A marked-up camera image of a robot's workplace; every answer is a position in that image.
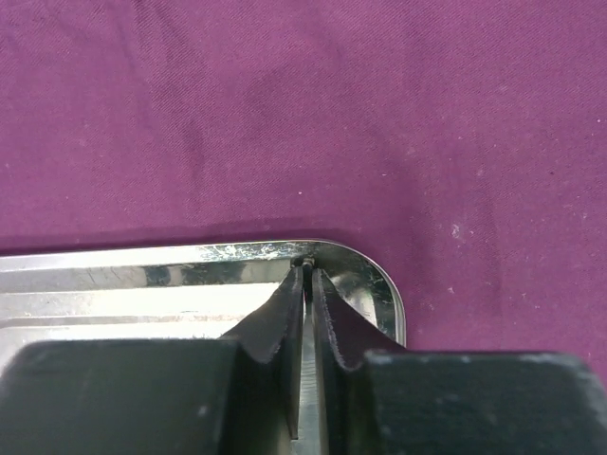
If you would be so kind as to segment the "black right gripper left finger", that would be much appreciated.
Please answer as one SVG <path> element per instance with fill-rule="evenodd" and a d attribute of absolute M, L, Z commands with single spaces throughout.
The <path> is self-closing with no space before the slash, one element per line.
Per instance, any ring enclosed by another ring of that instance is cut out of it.
<path fill-rule="evenodd" d="M 286 454 L 304 271 L 216 339 L 46 341 L 1 376 L 5 454 Z"/>

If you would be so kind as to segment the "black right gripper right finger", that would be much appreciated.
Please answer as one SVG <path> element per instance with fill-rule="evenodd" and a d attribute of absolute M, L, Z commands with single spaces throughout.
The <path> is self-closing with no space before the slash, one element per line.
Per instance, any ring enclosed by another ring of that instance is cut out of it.
<path fill-rule="evenodd" d="M 606 392 L 578 358 L 419 352 L 311 278 L 324 454 L 602 454 Z"/>

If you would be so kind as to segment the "ridged steel dressing forceps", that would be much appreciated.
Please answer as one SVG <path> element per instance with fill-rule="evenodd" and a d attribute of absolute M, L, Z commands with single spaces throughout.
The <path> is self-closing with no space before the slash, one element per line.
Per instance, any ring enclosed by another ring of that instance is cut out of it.
<path fill-rule="evenodd" d="M 303 337 L 300 376 L 298 437 L 293 454 L 328 454 L 323 389 L 320 313 L 314 290 L 315 262 L 306 257 L 303 269 Z"/>

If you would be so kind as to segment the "purple cloth wrap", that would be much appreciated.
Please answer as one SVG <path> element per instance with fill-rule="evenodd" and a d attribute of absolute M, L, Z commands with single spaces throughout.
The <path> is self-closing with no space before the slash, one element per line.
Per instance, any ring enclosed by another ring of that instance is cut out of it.
<path fill-rule="evenodd" d="M 2 3 L 3 253 L 277 238 L 605 373 L 605 3 Z"/>

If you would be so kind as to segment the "stainless steel instrument tray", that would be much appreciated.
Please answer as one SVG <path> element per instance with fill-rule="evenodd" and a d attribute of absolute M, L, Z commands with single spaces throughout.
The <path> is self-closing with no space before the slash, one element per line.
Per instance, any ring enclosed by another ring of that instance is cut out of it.
<path fill-rule="evenodd" d="M 217 338 L 264 304 L 300 264 L 405 344 L 403 300 L 367 255 L 325 240 L 278 240 L 5 255 L 1 367 L 32 344 Z"/>

